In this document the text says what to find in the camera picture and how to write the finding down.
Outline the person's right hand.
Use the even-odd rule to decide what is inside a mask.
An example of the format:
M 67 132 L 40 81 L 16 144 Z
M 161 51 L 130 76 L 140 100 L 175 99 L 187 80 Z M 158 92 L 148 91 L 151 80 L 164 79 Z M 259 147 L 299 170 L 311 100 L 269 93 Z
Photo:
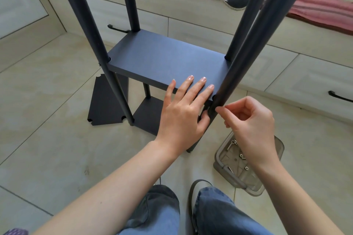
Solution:
M 280 162 L 275 148 L 275 120 L 268 108 L 246 96 L 216 107 L 215 111 L 222 118 L 225 114 L 234 114 L 241 120 L 241 127 L 232 131 L 251 168 L 259 171 Z

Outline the person's left hand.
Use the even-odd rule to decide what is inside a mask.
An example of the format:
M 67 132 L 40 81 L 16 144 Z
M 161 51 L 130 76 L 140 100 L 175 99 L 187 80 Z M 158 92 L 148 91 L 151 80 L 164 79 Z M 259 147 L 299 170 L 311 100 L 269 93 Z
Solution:
M 214 85 L 206 87 L 189 104 L 188 90 L 191 89 L 193 82 L 194 76 L 188 76 L 168 106 L 166 105 L 166 94 L 164 97 L 160 126 L 155 141 L 174 159 L 203 136 L 203 134 L 197 134 L 197 123 L 200 121 L 199 112 L 213 93 Z

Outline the dark grey shelf board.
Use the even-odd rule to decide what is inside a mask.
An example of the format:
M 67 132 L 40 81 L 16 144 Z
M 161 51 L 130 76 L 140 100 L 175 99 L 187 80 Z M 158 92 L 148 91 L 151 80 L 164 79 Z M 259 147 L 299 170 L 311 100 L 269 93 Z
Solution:
M 127 33 L 108 52 L 110 71 L 166 90 L 174 79 L 175 90 L 189 77 L 194 83 L 206 78 L 206 85 L 219 90 L 231 63 L 209 49 L 141 29 Z
M 134 126 L 156 136 L 160 126 L 162 108 L 162 100 L 153 96 L 144 98 L 133 114 Z

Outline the person's right forearm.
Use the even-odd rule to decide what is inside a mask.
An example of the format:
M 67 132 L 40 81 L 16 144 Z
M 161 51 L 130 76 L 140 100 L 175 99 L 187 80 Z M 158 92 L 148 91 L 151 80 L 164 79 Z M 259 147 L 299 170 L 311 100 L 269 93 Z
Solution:
M 261 164 L 256 174 L 288 235 L 344 235 L 279 160 Z

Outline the person's left forearm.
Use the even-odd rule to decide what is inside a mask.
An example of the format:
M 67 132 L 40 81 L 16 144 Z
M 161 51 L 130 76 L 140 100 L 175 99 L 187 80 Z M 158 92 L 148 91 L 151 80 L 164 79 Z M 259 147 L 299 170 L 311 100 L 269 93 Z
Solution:
M 33 235 L 115 235 L 177 158 L 177 152 L 168 144 L 157 140 L 149 142 Z

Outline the dark grey bottom shelf board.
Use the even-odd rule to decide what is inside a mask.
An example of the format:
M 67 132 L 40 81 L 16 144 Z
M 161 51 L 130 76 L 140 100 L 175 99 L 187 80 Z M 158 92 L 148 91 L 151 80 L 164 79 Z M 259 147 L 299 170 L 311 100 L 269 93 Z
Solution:
M 153 96 L 144 98 L 133 114 L 134 126 L 156 136 L 160 126 L 162 108 L 162 100 Z

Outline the clear grey plastic container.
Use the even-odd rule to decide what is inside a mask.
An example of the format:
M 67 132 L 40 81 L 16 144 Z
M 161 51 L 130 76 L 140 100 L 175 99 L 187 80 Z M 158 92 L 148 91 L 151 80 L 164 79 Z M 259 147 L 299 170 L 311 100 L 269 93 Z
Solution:
M 233 139 L 236 140 L 234 133 L 231 132 L 216 151 L 213 166 L 233 187 L 243 189 L 249 195 L 258 197 L 264 192 L 265 188 L 247 160 L 240 159 L 239 155 L 243 152 L 238 144 L 231 144 Z M 229 144 L 232 147 L 229 151 L 226 151 Z M 244 170 L 245 166 L 249 167 L 248 171 Z

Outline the dark slipper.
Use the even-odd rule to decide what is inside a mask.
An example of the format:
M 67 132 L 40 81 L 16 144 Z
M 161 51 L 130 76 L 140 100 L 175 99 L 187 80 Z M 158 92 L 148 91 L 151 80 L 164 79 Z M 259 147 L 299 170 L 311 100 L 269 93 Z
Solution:
M 188 214 L 194 230 L 196 230 L 196 224 L 193 220 L 193 211 L 195 210 L 195 204 L 198 197 L 198 193 L 201 189 L 212 186 L 213 185 L 209 181 L 204 179 L 198 179 L 195 180 L 190 187 L 190 191 L 188 194 Z

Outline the loose dark grey notched board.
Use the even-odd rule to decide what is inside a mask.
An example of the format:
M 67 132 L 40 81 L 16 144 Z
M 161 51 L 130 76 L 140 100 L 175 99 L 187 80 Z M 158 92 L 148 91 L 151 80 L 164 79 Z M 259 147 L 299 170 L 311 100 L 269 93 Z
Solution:
M 126 118 L 105 74 L 96 77 L 88 112 L 92 126 L 123 123 Z

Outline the white bed base with drawers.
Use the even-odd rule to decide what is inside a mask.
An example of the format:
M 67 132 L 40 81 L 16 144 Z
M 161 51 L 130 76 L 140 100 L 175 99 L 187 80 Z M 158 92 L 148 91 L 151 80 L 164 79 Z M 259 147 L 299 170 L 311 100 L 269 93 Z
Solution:
M 106 45 L 129 28 L 124 0 L 88 0 Z M 142 29 L 225 54 L 243 14 L 217 0 L 136 0 Z M 286 17 L 240 87 L 353 123 L 353 36 Z

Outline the blue jeans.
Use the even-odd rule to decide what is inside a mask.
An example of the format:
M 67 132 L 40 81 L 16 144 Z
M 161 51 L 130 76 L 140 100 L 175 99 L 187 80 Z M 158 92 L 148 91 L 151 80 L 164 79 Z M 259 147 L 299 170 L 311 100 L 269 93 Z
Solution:
M 214 186 L 199 191 L 193 220 L 196 235 L 273 235 Z M 176 194 L 158 184 L 149 189 L 117 235 L 178 235 L 179 225 L 180 206 Z

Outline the purple knit cloth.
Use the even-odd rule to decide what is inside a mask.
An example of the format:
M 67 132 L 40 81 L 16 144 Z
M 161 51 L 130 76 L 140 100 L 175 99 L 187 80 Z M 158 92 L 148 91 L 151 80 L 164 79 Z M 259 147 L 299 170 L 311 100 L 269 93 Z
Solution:
M 13 228 L 6 231 L 3 235 L 29 235 L 29 232 L 22 228 Z

